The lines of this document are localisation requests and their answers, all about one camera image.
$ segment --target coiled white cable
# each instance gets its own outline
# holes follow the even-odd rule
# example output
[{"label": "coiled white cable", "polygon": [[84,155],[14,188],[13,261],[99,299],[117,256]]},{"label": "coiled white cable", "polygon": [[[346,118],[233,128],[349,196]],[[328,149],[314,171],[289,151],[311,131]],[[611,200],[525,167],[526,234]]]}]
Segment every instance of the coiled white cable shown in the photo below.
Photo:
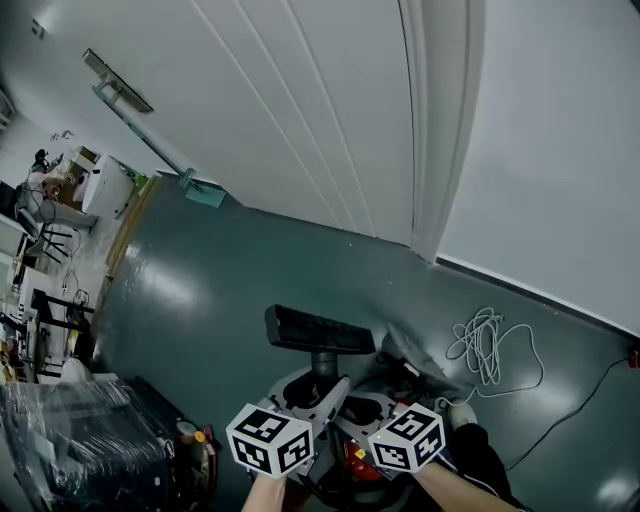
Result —
[{"label": "coiled white cable", "polygon": [[[531,342],[531,350],[535,355],[538,364],[540,365],[540,379],[533,386],[527,386],[523,388],[512,389],[510,391],[500,391],[498,393],[492,394],[483,394],[480,392],[477,386],[475,386],[466,400],[457,401],[455,403],[450,402],[444,397],[438,398],[439,402],[445,402],[450,406],[458,406],[462,404],[466,404],[473,394],[477,394],[481,398],[495,398],[497,396],[505,396],[511,395],[513,393],[518,393],[520,391],[527,391],[531,389],[535,389],[544,380],[544,365],[542,364],[542,360],[536,351],[536,345],[533,340],[533,329],[528,324],[518,324],[514,325],[510,329],[508,329],[504,334],[498,336],[499,333],[499,324],[505,319],[503,315],[496,314],[493,308],[484,307],[480,309],[475,316],[467,322],[467,325],[464,324],[455,324],[452,328],[453,334],[456,337],[456,341],[454,341],[446,352],[446,357],[450,361],[456,361],[463,357],[466,358],[467,368],[472,373],[479,373],[480,380],[483,386],[488,386],[489,384],[498,385],[500,384],[500,343],[514,330],[523,328],[529,331],[529,341]],[[490,331],[490,336],[488,342],[483,342],[483,333],[485,329]],[[451,355],[452,351],[456,349],[459,345],[464,345],[462,352],[457,355]]]}]

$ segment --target plastic wrap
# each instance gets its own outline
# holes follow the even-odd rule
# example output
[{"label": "plastic wrap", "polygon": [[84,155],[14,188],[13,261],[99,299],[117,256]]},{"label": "plastic wrap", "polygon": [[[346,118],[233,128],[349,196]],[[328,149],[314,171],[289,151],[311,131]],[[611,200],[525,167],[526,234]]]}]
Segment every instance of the plastic wrap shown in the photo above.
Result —
[{"label": "plastic wrap", "polygon": [[164,510],[164,448],[123,382],[7,384],[5,435],[20,483],[53,510]]}]

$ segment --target green floor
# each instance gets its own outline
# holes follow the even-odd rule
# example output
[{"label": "green floor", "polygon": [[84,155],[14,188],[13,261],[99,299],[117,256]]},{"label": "green floor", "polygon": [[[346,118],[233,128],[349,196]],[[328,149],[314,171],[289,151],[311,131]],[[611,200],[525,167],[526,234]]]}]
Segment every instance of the green floor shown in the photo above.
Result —
[{"label": "green floor", "polygon": [[[529,323],[547,377],[536,391],[473,402],[503,460],[525,451],[579,404],[628,342],[524,297],[442,268],[408,249],[243,208],[184,199],[174,181],[160,190],[111,289],[101,357],[123,377],[147,379],[198,423],[224,427],[308,356],[271,347],[265,309],[279,303],[369,327],[394,322],[452,377],[467,377],[444,351],[451,326],[484,305]],[[534,382],[522,331],[502,348],[503,389]],[[514,494],[535,510],[618,507],[640,479],[640,371],[614,368],[577,417],[554,431],[510,474]],[[244,471],[222,453],[216,508],[239,510]]]}]

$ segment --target fiducial marker cube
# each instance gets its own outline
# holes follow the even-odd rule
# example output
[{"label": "fiducial marker cube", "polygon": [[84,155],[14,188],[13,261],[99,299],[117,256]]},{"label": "fiducial marker cube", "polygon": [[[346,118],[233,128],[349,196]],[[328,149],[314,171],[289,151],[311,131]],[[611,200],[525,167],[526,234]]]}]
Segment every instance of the fiducial marker cube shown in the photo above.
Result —
[{"label": "fiducial marker cube", "polygon": [[247,404],[227,427],[233,458],[279,478],[313,456],[311,423]]},{"label": "fiducial marker cube", "polygon": [[415,473],[445,447],[442,417],[413,404],[369,436],[369,446],[377,466]]}]

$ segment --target human arm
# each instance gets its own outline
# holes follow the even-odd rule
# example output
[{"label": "human arm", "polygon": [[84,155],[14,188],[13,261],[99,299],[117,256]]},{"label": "human arm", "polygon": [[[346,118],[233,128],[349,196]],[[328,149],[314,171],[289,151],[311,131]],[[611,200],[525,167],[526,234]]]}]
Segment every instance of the human arm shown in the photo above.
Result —
[{"label": "human arm", "polygon": [[51,172],[53,171],[56,167],[58,167],[60,165],[60,162],[62,162],[62,158],[64,157],[64,153],[61,154],[58,158],[56,158],[55,160],[53,160],[49,166],[47,167],[47,172]]},{"label": "human arm", "polygon": [[286,476],[276,479],[258,475],[242,512],[281,512],[286,481]]},{"label": "human arm", "polygon": [[517,512],[439,464],[427,464],[413,476],[444,512]]}]

